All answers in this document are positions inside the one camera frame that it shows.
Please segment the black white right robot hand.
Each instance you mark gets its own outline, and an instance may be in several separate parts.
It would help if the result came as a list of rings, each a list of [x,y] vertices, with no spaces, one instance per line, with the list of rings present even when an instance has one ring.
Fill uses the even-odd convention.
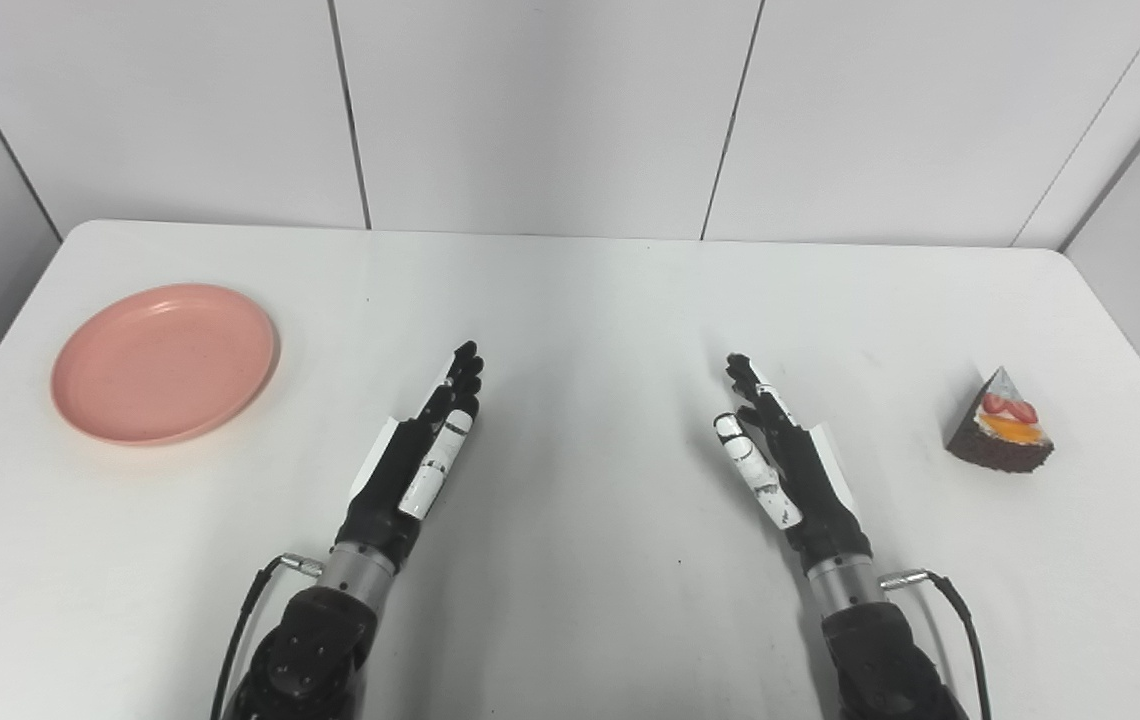
[[[870,538],[848,502],[826,429],[804,428],[748,355],[728,354],[726,365],[744,404],[717,415],[712,432],[767,518],[798,553],[803,570],[839,556],[871,559]]]

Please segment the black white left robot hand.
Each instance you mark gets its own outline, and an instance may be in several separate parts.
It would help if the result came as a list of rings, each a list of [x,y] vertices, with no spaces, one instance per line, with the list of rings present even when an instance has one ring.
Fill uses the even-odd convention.
[[[483,368],[478,343],[462,343],[420,414],[384,425],[334,545],[378,553],[393,573],[404,568],[475,424]]]

